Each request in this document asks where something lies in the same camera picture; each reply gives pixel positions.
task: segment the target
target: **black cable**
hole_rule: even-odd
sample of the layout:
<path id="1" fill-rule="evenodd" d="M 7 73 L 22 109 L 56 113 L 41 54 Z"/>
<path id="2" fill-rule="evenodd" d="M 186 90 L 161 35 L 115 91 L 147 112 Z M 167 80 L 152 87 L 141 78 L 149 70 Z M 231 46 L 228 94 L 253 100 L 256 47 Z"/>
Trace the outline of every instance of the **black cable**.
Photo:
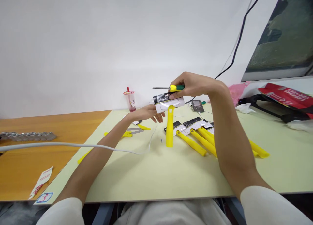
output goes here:
<path id="1" fill-rule="evenodd" d="M 234 51 L 234 56 L 232 57 L 232 61 L 231 61 L 231 64 L 224 70 L 222 71 L 220 74 L 217 75 L 217 77 L 215 77 L 214 79 L 217 79 L 221 74 L 223 74 L 224 72 L 226 72 L 235 62 L 235 57 L 236 57 L 236 53 L 237 53 L 237 50 L 238 50 L 238 47 L 239 47 L 239 44 L 240 44 L 240 41 L 241 41 L 241 37 L 242 37 L 242 33 L 244 31 L 244 27 L 245 27 L 245 22 L 246 22 L 246 18 L 247 18 L 247 15 L 248 13 L 252 10 L 252 8 L 255 6 L 255 4 L 258 2 L 258 0 L 255 0 L 255 2 L 253 3 L 253 5 L 250 7 L 250 9 L 246 12 L 245 16 L 244 16 L 244 20 L 242 22 L 242 26 L 241 26 L 241 30 L 240 30 L 240 34 L 239 34 L 239 38 L 238 38 L 238 43 L 236 45 L 236 48 L 235 48 L 235 51 Z M 188 104 L 190 103 L 192 100 L 194 100 L 195 97 L 193 97 L 190 101 L 186 102 L 185 104 Z"/>

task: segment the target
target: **power cord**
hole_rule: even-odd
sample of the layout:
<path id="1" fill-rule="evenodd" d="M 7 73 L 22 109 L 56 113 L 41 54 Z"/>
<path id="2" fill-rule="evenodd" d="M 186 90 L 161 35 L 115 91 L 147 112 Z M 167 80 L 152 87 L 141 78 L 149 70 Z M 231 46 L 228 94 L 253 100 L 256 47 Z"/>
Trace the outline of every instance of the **power cord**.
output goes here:
<path id="1" fill-rule="evenodd" d="M 202 119 L 204 119 L 204 118 L 201 116 L 201 113 L 200 113 L 200 112 L 198 112 L 198 114 L 199 114 L 199 116 L 200 116 Z"/>
<path id="2" fill-rule="evenodd" d="M 141 152 L 141 153 L 136 153 L 136 152 L 132 152 L 129 150 L 115 149 L 112 147 L 108 147 L 108 146 L 104 146 L 104 145 L 97 145 L 97 144 L 75 144 L 75 143 L 62 143 L 62 142 L 42 142 L 42 143 L 17 144 L 17 145 L 11 145 L 11 146 L 3 146 L 3 147 L 1 147 L 1 150 L 3 149 L 4 151 L 8 151 L 8 150 L 13 150 L 13 149 L 21 149 L 21 148 L 29 148 L 29 147 L 42 147 L 42 146 L 101 147 L 101 148 L 106 148 L 106 149 L 110 149 L 110 150 L 118 151 L 118 152 L 129 152 L 129 153 L 133 153 L 136 155 L 142 155 L 142 154 L 145 154 L 145 153 L 150 151 L 151 140 L 152 140 L 152 137 L 153 137 L 156 129 L 157 129 L 157 127 L 154 129 L 154 131 L 150 137 L 148 150 Z"/>
<path id="3" fill-rule="evenodd" d="M 222 71 L 220 74 L 218 74 L 214 79 L 217 79 L 221 74 L 223 74 L 224 72 L 226 72 L 235 62 L 235 57 L 236 57 L 236 53 L 237 53 L 237 50 L 238 50 L 238 47 L 239 47 L 239 44 L 240 44 L 240 41 L 241 41 L 241 37 L 242 37 L 242 33 L 244 31 L 244 27 L 245 27 L 245 23 L 246 23 L 246 18 L 247 18 L 247 15 L 248 13 L 252 10 L 252 8 L 255 6 L 255 4 L 258 2 L 259 0 L 255 0 L 255 2 L 253 3 L 253 5 L 250 7 L 250 9 L 246 12 L 245 16 L 244 16 L 244 19 L 243 19 L 243 22 L 242 22 L 242 26 L 241 26 L 241 30 L 240 30 L 240 34 L 239 34 L 239 38 L 238 38 L 238 43 L 236 45 L 236 48 L 235 48 L 235 51 L 234 51 L 234 56 L 232 57 L 232 61 L 231 61 L 231 64 L 224 70 Z M 194 100 L 195 97 L 193 97 L 191 100 L 189 100 L 188 102 L 185 102 L 185 104 L 188 104 L 190 103 L 192 100 Z"/>

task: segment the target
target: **yellow plastic handle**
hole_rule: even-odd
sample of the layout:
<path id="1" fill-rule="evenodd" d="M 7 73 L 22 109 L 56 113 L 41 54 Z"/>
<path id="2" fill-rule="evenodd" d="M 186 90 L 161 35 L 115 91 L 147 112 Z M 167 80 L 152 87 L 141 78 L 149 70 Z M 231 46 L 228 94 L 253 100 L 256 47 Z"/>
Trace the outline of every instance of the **yellow plastic handle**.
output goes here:
<path id="1" fill-rule="evenodd" d="M 170 85 L 170 92 L 179 92 L 181 91 L 180 89 L 177 89 L 176 85 Z"/>
<path id="2" fill-rule="evenodd" d="M 270 154 L 265 151 L 264 149 L 260 148 L 258 145 L 256 145 L 254 142 L 252 142 L 251 140 L 249 140 L 250 144 L 251 144 L 251 148 L 253 151 L 257 152 L 258 155 L 261 157 L 261 158 L 267 158 L 270 156 Z"/>
<path id="3" fill-rule="evenodd" d="M 173 147 L 173 119 L 174 119 L 174 109 L 173 105 L 169 106 L 167 110 L 167 127 L 166 127 L 166 146 Z"/>
<path id="4" fill-rule="evenodd" d="M 148 128 L 148 127 L 145 127 L 145 126 L 143 126 L 143 125 L 137 125 L 139 128 L 141 128 L 141 129 L 143 129 L 143 130 L 151 130 L 150 128 Z"/>
<path id="5" fill-rule="evenodd" d="M 133 135 L 131 134 L 131 131 L 126 131 L 122 137 L 132 137 Z"/>
<path id="6" fill-rule="evenodd" d="M 203 126 L 201 126 L 201 128 L 197 129 L 200 134 L 202 134 L 202 136 L 209 142 L 211 143 L 213 146 L 215 146 L 215 141 L 214 141 L 214 135 L 211 134 L 209 131 L 207 131 Z"/>
<path id="7" fill-rule="evenodd" d="M 80 164 L 82 162 L 82 160 L 88 155 L 88 153 L 90 153 L 92 149 L 90 149 L 85 155 L 83 155 L 78 161 L 77 163 Z"/>
<path id="8" fill-rule="evenodd" d="M 215 157 L 217 157 L 216 149 L 211 143 L 202 138 L 194 129 L 191 129 L 190 133 L 196 137 L 196 139 L 199 140 L 199 142 L 202 143 L 202 145 L 205 146 Z"/>
<path id="9" fill-rule="evenodd" d="M 253 151 L 253 150 L 252 150 L 252 152 L 253 152 L 254 157 L 256 157 L 256 156 L 258 155 L 257 152 L 255 152 L 255 151 Z"/>
<path id="10" fill-rule="evenodd" d="M 208 152 L 203 147 L 201 147 L 196 142 L 192 141 L 187 136 L 183 135 L 179 130 L 176 131 L 176 135 L 179 136 L 182 140 L 184 140 L 189 146 L 191 146 L 201 156 L 206 156 L 208 154 Z"/>

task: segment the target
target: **cartoon sticker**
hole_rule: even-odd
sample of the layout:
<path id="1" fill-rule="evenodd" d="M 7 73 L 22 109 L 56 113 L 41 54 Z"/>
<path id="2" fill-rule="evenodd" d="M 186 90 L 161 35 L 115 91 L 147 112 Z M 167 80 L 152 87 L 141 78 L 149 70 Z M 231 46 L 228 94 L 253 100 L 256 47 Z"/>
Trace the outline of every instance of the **cartoon sticker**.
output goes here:
<path id="1" fill-rule="evenodd" d="M 42 193 L 41 196 L 37 199 L 37 203 L 46 203 L 52 197 L 53 192 Z"/>
<path id="2" fill-rule="evenodd" d="M 135 100 L 132 100 L 132 101 L 129 101 L 129 102 L 130 102 L 130 105 L 131 105 L 132 107 L 136 106 Z"/>

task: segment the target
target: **orange wooden surface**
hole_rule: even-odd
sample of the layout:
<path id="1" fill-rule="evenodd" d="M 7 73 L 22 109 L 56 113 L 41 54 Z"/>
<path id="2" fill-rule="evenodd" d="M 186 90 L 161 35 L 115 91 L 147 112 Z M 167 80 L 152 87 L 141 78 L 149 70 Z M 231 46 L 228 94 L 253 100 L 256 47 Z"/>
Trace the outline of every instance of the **orange wooden surface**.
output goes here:
<path id="1" fill-rule="evenodd" d="M 84 112 L 40 117 L 0 120 L 0 132 L 50 132 L 57 138 L 53 142 L 83 144 L 106 118 L 110 111 Z M 0 140 L 1 146 L 31 143 Z M 23 201 L 29 198 L 41 173 L 51 166 L 51 178 L 32 200 L 44 191 L 79 148 L 46 146 L 16 149 L 0 156 L 0 201 Z"/>

